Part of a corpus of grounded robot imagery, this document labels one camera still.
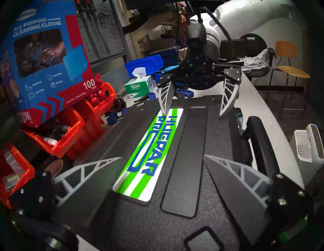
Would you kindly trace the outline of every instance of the gray cloth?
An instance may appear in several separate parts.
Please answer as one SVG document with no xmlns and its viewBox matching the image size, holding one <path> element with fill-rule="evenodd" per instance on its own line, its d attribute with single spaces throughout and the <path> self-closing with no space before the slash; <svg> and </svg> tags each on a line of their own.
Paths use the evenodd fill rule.
<svg viewBox="0 0 324 251">
<path fill-rule="evenodd" d="M 245 57 L 243 58 L 244 66 L 242 66 L 242 71 L 245 73 L 250 73 L 251 70 L 259 70 L 268 67 L 269 53 L 268 49 L 264 49 L 259 55 L 254 58 Z"/>
</svg>

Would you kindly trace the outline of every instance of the orange chair seat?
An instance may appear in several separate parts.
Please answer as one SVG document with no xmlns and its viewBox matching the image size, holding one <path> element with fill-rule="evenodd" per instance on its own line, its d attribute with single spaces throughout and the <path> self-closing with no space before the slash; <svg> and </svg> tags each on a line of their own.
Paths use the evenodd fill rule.
<svg viewBox="0 0 324 251">
<path fill-rule="evenodd" d="M 277 69 L 281 70 L 282 72 L 284 73 L 287 73 L 293 77 L 299 77 L 299 78 L 310 78 L 310 76 L 298 69 L 298 68 L 295 68 L 295 67 L 290 67 L 290 66 L 277 66 Z"/>
</svg>

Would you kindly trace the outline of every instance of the tissue box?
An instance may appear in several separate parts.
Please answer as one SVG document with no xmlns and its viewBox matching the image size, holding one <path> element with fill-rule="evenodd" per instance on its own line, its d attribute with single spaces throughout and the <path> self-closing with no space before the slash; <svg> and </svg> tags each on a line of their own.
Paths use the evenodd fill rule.
<svg viewBox="0 0 324 251">
<path fill-rule="evenodd" d="M 153 92 L 154 87 L 155 84 L 151 75 L 141 77 L 140 79 L 132 78 L 125 84 L 129 98 L 143 97 L 149 92 Z"/>
<path fill-rule="evenodd" d="M 38 127 L 98 90 L 73 1 L 34 1 L 0 49 L 2 85 L 19 120 Z"/>
</svg>

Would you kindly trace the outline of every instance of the white table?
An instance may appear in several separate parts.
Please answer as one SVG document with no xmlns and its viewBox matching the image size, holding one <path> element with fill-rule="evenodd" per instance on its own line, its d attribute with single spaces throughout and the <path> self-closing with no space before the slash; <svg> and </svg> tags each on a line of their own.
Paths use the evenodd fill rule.
<svg viewBox="0 0 324 251">
<path fill-rule="evenodd" d="M 194 98 L 207 95 L 221 95 L 223 93 L 223 82 L 217 83 L 214 87 L 208 90 L 189 90 L 194 92 Z M 154 89 L 154 92 L 157 97 L 157 87 Z M 130 107 L 134 105 L 134 101 L 138 100 L 139 98 L 130 99 L 128 95 L 126 95 L 123 97 L 123 99 L 125 100 L 127 107 Z M 280 171 L 291 180 L 293 180 L 296 184 L 304 188 L 303 180 L 296 159 L 290 148 L 286 136 L 284 135 L 280 125 L 270 111 L 269 107 L 264 102 L 263 98 L 260 96 L 252 83 L 245 76 L 245 74 L 242 74 L 242 82 L 239 89 L 239 98 L 236 100 L 234 106 L 239 107 L 242 110 L 244 119 L 243 129 L 246 128 L 246 121 L 249 116 L 257 116 L 261 119 L 276 155 Z M 254 169 L 257 169 L 252 146 L 251 150 L 253 155 L 252 167 Z"/>
</svg>

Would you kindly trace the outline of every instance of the green and white label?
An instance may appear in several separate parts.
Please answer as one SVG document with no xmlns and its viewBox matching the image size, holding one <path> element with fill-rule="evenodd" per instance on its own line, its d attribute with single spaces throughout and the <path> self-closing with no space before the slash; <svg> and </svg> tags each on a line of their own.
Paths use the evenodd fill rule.
<svg viewBox="0 0 324 251">
<path fill-rule="evenodd" d="M 113 186 L 113 191 L 148 202 L 176 132 L 183 109 L 160 111 Z"/>
</svg>

